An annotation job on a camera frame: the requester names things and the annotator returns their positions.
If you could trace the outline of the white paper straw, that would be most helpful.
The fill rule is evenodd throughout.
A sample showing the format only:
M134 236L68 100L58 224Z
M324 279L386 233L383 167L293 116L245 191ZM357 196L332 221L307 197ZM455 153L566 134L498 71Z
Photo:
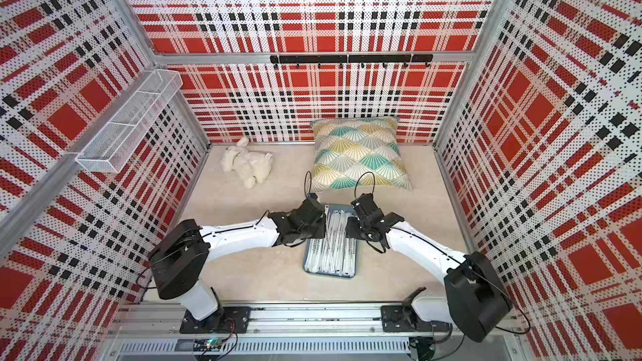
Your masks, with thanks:
M304 263L306 272L317 273L323 255L323 239L311 239L309 241L308 251Z
M346 248L344 251L344 262L343 262L343 274L346 277L354 276L355 249L356 249L356 240L347 239Z

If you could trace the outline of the blue plastic storage tray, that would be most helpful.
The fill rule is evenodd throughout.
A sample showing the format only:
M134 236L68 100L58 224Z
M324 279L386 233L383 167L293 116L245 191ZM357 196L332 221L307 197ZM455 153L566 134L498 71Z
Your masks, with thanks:
M357 241L355 249L355 268L353 277L346 277L343 274L343 262L346 240L351 239L346 237L346 224L349 217L355 217L356 215L354 214L353 209L348 206L329 205L325 207L325 210L326 230L325 238L323 239L323 255L321 258L321 263L319 265L319 271L317 273L307 273L347 279L353 278L356 274L357 267ZM310 240L307 241L303 261L303 269Z

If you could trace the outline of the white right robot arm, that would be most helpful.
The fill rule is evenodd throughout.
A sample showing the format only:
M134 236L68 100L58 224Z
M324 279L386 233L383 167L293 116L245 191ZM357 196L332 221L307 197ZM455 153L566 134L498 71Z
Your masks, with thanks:
M513 301L481 252L458 252L419 232L405 219L376 205L374 195L363 194L351 202L356 216L349 219L346 236L378 242L379 253L399 252L440 279L453 323L463 334L480 343L513 309Z

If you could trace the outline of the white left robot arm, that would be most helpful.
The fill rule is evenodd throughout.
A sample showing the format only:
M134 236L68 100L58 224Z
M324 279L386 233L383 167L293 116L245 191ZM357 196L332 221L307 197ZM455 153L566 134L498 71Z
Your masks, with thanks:
M314 194L290 212L266 211L255 221L227 226L180 222L150 252L155 290L161 300L176 300L201 323L219 314L214 290L201 278L204 266L220 257L254 248L295 247L325 237L326 211Z

